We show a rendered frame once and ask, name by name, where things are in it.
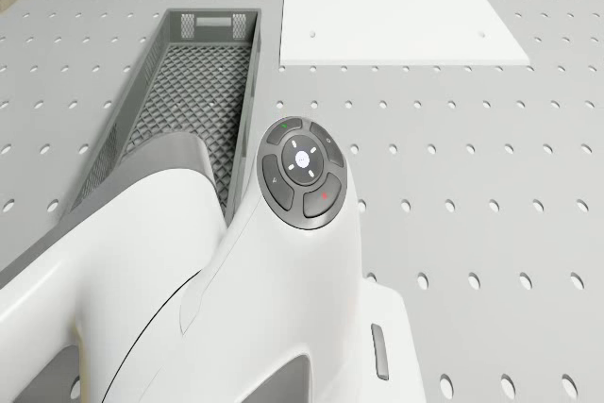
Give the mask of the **dark grey basket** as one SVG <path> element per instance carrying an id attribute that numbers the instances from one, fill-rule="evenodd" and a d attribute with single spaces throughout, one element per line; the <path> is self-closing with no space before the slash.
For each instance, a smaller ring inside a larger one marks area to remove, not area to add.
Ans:
<path id="1" fill-rule="evenodd" d="M 232 220 L 242 197 L 260 17 L 257 8 L 165 11 L 58 224 L 0 271 L 0 289 L 125 188 L 158 171 L 203 173 Z"/>

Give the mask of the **white board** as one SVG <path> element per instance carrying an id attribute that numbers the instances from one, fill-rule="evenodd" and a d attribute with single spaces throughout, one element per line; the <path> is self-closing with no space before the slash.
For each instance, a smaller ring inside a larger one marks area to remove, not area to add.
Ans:
<path id="1" fill-rule="evenodd" d="M 284 65 L 526 65 L 487 0 L 284 0 Z"/>

